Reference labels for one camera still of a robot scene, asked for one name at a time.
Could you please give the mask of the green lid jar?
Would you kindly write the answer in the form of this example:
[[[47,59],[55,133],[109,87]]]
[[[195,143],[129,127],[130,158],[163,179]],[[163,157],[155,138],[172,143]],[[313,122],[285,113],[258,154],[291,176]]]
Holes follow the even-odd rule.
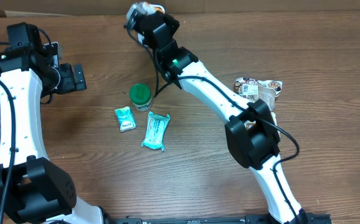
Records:
[[[138,111],[148,111],[152,107],[152,95],[149,87],[143,83],[137,83],[131,87],[130,100]]]

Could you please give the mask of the teal tissue packet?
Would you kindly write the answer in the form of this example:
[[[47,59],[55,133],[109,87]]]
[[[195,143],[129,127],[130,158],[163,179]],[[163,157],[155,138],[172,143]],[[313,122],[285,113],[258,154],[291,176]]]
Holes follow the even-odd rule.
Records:
[[[129,106],[116,109],[115,115],[118,119],[121,133],[136,128],[136,121]]]

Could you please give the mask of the light teal wipes pack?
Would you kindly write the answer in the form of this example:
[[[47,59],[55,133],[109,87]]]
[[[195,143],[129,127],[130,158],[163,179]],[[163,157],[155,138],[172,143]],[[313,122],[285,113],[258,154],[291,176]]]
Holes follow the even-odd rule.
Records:
[[[154,150],[160,149],[163,152],[165,150],[163,138],[170,119],[168,114],[161,116],[150,111],[148,113],[145,138],[141,146]]]

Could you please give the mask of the clear snack bag brown label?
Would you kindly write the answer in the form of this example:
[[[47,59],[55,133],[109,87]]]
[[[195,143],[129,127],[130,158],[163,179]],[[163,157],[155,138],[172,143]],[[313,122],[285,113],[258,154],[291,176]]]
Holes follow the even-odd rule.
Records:
[[[267,105],[277,124],[275,102],[283,88],[283,82],[278,80],[257,80],[254,78],[240,77],[235,80],[234,91],[251,103],[263,100]]]

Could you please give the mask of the orange tissue packet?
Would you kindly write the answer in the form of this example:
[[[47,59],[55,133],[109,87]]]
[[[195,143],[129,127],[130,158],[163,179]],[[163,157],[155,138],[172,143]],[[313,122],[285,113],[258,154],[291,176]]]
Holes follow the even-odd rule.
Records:
[[[154,14],[155,12],[166,13],[165,8],[159,4],[151,4],[146,1],[141,2],[141,7],[146,11],[147,14]]]

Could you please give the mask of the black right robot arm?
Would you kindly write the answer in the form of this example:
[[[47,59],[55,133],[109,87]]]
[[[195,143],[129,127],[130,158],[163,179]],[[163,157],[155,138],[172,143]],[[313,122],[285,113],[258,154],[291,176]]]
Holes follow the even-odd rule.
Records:
[[[282,169],[278,143],[283,134],[266,102],[254,103],[227,88],[191,51],[178,47],[173,35],[179,22],[161,11],[126,16],[126,29],[143,36],[139,44],[151,51],[158,77],[194,95],[224,123],[227,147],[232,157],[255,175],[267,200],[271,222],[301,223],[305,211],[294,198]]]

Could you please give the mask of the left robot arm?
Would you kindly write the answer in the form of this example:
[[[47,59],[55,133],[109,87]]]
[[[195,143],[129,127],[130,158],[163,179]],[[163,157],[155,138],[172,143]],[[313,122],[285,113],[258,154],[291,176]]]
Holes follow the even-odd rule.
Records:
[[[7,27],[0,53],[0,216],[15,223],[109,223],[82,200],[71,176],[45,150],[40,104],[45,96],[86,89],[81,65],[59,62],[59,44],[25,22]]]

